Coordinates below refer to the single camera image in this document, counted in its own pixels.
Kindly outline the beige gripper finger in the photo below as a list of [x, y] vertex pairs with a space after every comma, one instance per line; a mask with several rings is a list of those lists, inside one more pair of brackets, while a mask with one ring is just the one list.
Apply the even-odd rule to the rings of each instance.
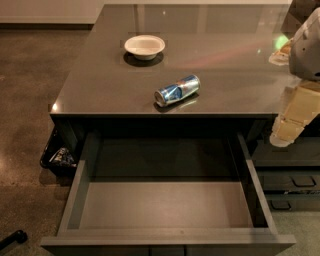
[[319, 82], [302, 80], [294, 88], [286, 87], [272, 126], [270, 143], [275, 147], [289, 146], [319, 114]]
[[292, 41], [286, 42], [279, 50], [272, 53], [269, 62], [274, 65], [284, 66], [289, 64], [289, 55], [291, 51]]

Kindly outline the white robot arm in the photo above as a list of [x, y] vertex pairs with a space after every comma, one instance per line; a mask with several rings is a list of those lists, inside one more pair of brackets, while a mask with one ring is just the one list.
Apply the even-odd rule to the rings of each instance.
[[301, 81], [286, 87], [280, 98], [269, 141], [276, 147], [292, 144], [320, 114], [320, 8], [316, 8], [280, 50], [269, 57], [275, 65], [289, 65]]

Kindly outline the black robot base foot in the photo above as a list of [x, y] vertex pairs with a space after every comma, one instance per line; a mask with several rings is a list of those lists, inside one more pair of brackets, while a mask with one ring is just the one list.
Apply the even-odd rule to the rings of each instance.
[[28, 239], [27, 233], [24, 232], [23, 230], [17, 230], [13, 232], [11, 235], [8, 237], [4, 238], [3, 240], [0, 241], [0, 250], [3, 250], [10, 244], [17, 242], [19, 244], [22, 244], [26, 242]]

